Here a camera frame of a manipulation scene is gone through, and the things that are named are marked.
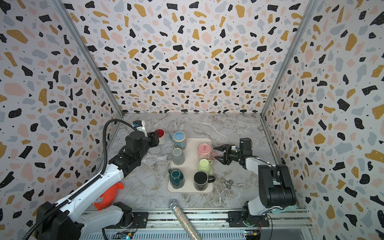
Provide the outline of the white mug red inside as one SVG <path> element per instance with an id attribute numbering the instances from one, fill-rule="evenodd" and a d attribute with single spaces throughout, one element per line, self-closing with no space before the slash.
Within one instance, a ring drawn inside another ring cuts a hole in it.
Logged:
<path id="1" fill-rule="evenodd" d="M 159 145 L 163 145 L 167 141 L 165 131 L 163 129 L 156 129 L 155 133 L 159 137 Z"/>

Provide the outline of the pink mug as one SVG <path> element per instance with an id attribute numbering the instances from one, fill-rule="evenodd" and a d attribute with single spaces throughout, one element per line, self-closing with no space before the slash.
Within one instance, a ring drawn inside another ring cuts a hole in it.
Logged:
<path id="1" fill-rule="evenodd" d="M 218 154 L 213 151 L 211 145 L 207 143 L 200 144 L 197 148 L 197 152 L 199 161 L 203 159 L 213 160 L 218 156 Z"/>

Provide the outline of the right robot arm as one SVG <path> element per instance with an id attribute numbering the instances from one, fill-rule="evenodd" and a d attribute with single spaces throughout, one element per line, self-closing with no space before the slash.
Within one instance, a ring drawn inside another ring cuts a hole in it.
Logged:
<path id="1" fill-rule="evenodd" d="M 272 210 L 284 210 L 297 204 L 296 191 L 286 165 L 272 165 L 253 155 L 253 142 L 250 138 L 241 138 L 239 146 L 224 144 L 214 147 L 222 152 L 222 156 L 215 156 L 223 165 L 237 162 L 245 170 L 251 171 L 259 177 L 259 196 L 245 202 L 241 216 L 236 217 L 246 226 L 260 224 L 262 217 Z"/>

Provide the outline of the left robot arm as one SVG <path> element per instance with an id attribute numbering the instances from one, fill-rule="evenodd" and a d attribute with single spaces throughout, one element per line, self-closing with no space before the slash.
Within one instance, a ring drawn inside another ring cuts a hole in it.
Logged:
<path id="1" fill-rule="evenodd" d="M 38 209 L 36 223 L 24 239 L 34 236 L 38 240 L 79 240 L 109 226 L 133 227 L 136 221 L 132 209 L 121 202 L 87 216 L 83 212 L 110 187 L 140 166 L 148 150 L 158 145 L 158 132 L 131 132 L 126 137 L 125 147 L 107 162 L 105 171 L 56 203 L 42 204 Z"/>

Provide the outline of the blue glazed mug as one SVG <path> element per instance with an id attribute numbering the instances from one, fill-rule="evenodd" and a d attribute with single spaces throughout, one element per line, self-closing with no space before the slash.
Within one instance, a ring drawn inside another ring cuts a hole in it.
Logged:
<path id="1" fill-rule="evenodd" d="M 185 150 L 187 147 L 187 137 L 184 132 L 178 131 L 169 134 L 170 140 L 173 143 L 174 149 L 179 148 Z"/>

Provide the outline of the black mug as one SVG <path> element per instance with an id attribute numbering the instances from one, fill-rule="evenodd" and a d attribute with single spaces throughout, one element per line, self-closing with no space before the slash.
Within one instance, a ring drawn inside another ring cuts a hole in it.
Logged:
<path id="1" fill-rule="evenodd" d="M 197 171 L 194 174 L 193 180 L 195 189 L 198 191 L 204 191 L 208 187 L 208 184 L 213 183 L 216 180 L 216 177 L 209 176 L 204 171 Z"/>

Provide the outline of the dark green mug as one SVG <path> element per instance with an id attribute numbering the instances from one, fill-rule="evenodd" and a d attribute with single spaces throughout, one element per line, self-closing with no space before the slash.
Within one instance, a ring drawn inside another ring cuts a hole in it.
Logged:
<path id="1" fill-rule="evenodd" d="M 169 169 L 169 180 L 174 189 L 180 189 L 185 184 L 184 175 L 179 169 Z"/>

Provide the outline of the grey frosted cup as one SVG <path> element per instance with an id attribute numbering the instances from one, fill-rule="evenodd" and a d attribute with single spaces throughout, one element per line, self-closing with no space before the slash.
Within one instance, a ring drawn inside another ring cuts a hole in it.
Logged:
<path id="1" fill-rule="evenodd" d="M 182 149 L 180 149 L 180 148 L 173 149 L 173 152 L 172 152 L 172 162 L 176 166 L 180 166 L 180 165 L 184 164 L 185 156 L 184 156 L 184 153 L 183 153 Z"/>

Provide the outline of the beige rectangular tray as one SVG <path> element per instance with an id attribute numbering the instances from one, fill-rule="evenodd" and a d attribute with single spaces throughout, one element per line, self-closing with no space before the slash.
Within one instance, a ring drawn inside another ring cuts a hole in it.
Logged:
<path id="1" fill-rule="evenodd" d="M 183 150 L 185 162 L 182 165 L 175 165 L 170 160 L 170 169 L 179 169 L 184 175 L 185 184 L 179 189 L 174 189 L 169 177 L 167 177 L 167 191 L 171 194 L 211 194 L 214 190 L 214 183 L 208 183 L 207 188 L 199 191 L 194 186 L 194 174 L 198 171 L 199 155 L 198 146 L 200 144 L 212 145 L 209 138 L 186 138 L 187 147 Z"/>

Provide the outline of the teal folded cloth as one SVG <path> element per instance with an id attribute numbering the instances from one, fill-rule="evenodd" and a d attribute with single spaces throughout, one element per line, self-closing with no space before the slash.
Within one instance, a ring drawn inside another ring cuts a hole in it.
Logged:
<path id="1" fill-rule="evenodd" d="M 297 205 L 294 205 L 294 206 L 288 206 L 288 207 L 278 207 L 278 208 L 274 208 L 272 209 L 271 211 L 271 214 L 275 215 L 275 214 L 280 214 L 280 213 L 285 213 L 285 212 L 290 212 L 290 211 L 295 211 L 297 210 L 299 207 Z"/>

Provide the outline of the glitter filled tube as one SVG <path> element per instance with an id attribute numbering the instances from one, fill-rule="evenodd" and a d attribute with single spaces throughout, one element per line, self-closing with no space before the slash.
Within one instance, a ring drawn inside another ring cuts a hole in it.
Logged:
<path id="1" fill-rule="evenodd" d="M 179 221 L 179 223 L 181 224 L 183 229 L 186 231 L 186 233 L 188 234 L 191 240 L 202 240 L 202 237 L 199 235 L 199 233 L 196 231 L 194 226 L 188 220 L 187 216 L 179 207 L 176 200 L 174 199 L 170 200 L 169 209 L 176 216 L 176 219 Z"/>

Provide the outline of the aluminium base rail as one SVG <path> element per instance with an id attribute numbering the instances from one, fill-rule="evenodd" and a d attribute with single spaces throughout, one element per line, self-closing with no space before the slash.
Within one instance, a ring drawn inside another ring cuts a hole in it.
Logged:
<path id="1" fill-rule="evenodd" d="M 237 209 L 154 209 L 132 212 L 126 227 L 113 225 L 107 210 L 86 211 L 82 240 L 315 240 L 315 230 L 304 210 L 243 220 Z"/>

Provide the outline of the aluminium corner post left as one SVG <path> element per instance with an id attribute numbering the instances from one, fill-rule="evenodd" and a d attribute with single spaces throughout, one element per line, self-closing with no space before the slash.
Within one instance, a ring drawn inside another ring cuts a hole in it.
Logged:
<path id="1" fill-rule="evenodd" d="M 123 111 L 120 109 L 119 104 L 115 97 L 112 94 L 112 91 L 110 90 L 108 84 L 106 83 L 103 74 L 101 73 L 100 69 L 98 68 L 97 64 L 95 63 L 93 57 L 91 56 L 87 45 L 84 43 L 84 41 L 81 38 L 81 35 L 76 28 L 73 20 L 70 17 L 70 14 L 67 12 L 65 5 L 63 1 L 52 1 L 52 4 L 54 8 L 56 9 L 58 15 L 63 20 L 66 28 L 68 29 L 69 33 L 73 37 L 73 40 L 77 44 L 81 54 L 84 56 L 87 64 L 89 65 L 91 71 L 96 75 L 96 78 L 98 79 L 101 87 L 104 90 L 104 93 L 108 97 L 108 99 L 111 102 L 112 107 L 115 109 L 115 112 L 118 114 L 118 117 L 121 119 L 124 116 Z"/>

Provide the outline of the aluminium corner post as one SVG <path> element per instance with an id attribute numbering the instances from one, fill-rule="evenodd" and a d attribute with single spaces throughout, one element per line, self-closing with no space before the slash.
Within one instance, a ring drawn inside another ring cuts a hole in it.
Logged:
<path id="1" fill-rule="evenodd" d="M 97 64 L 95 63 L 93 57 L 91 56 L 87 45 L 84 43 L 84 41 L 81 38 L 81 35 L 76 28 L 73 20 L 70 17 L 70 14 L 67 12 L 65 5 L 63 1 L 52 1 L 52 4 L 54 8 L 56 9 L 58 15 L 63 20 L 66 28 L 68 29 L 69 33 L 73 37 L 73 40 L 77 44 L 81 54 L 84 56 L 87 64 L 89 65 L 91 71 L 96 75 L 96 78 L 98 79 L 101 87 L 104 90 L 104 93 L 108 97 L 108 99 L 111 102 L 112 107 L 115 109 L 115 112 L 118 114 L 118 117 L 121 119 L 124 116 L 123 111 L 120 109 L 119 104 L 115 97 L 112 94 L 112 91 L 110 90 L 108 84 L 106 83 L 103 74 L 101 73 L 100 69 L 98 68 Z"/>
<path id="2" fill-rule="evenodd" d="M 267 112 L 268 112 L 268 108 L 269 106 L 272 104 L 273 102 L 273 99 L 274 99 L 274 95 L 276 94 L 276 92 L 278 91 L 278 87 L 279 85 L 281 84 L 282 80 L 283 80 L 283 77 L 288 69 L 288 66 L 291 62 L 291 60 L 293 59 L 294 57 L 294 54 L 297 50 L 297 47 L 300 43 L 300 40 L 306 30 L 306 27 L 307 27 L 307 24 L 308 22 L 310 21 L 310 18 L 311 16 L 313 15 L 314 11 L 315 11 L 315 8 L 317 7 L 317 4 L 318 4 L 319 1 L 317 0 L 310 0 L 309 1 L 309 4 L 304 12 L 304 15 L 303 15 L 303 19 L 301 20 L 301 23 L 299 24 L 299 27 L 298 27 L 298 30 L 297 30 L 297 33 L 295 34 L 294 38 L 293 38 L 293 41 L 290 45 L 290 48 L 284 58 L 284 61 L 283 61 L 283 64 L 279 70 L 279 73 L 277 75 L 277 79 L 275 80 L 273 86 L 271 87 L 271 91 L 270 91 L 270 94 L 266 100 L 266 103 L 262 109 L 262 112 L 261 112 L 261 118 L 263 119 L 264 116 L 267 115 Z"/>

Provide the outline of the aluminium corner post right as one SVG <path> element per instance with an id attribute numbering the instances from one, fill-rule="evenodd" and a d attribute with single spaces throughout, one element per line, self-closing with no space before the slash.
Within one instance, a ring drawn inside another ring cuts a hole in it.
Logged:
<path id="1" fill-rule="evenodd" d="M 293 59 L 294 57 L 294 54 L 297 50 L 297 47 L 300 43 L 300 40 L 306 30 L 306 27 L 307 27 L 307 24 L 308 22 L 310 21 L 310 18 L 311 16 L 313 15 L 314 11 L 315 11 L 315 8 L 317 7 L 317 4 L 318 4 L 319 1 L 317 0 L 310 0 L 309 1 L 309 4 L 304 12 L 304 15 L 303 15 L 303 19 L 301 20 L 301 23 L 299 24 L 299 27 L 298 27 L 298 30 L 297 30 L 297 33 L 295 34 L 294 38 L 293 38 L 293 41 L 290 45 L 290 48 L 284 58 L 284 61 L 283 61 L 283 64 L 279 70 L 279 73 L 277 75 L 277 79 L 275 80 L 273 86 L 271 87 L 271 91 L 270 91 L 270 94 L 266 100 L 266 103 L 262 109 L 262 112 L 261 112 L 261 118 L 263 119 L 264 116 L 267 115 L 267 112 L 268 112 L 268 108 L 269 106 L 272 104 L 273 102 L 273 99 L 274 99 L 274 95 L 276 94 L 276 92 L 278 91 L 278 87 L 279 85 L 281 84 L 282 80 L 283 80 L 283 77 L 288 69 L 288 66 L 291 62 L 291 60 Z"/>

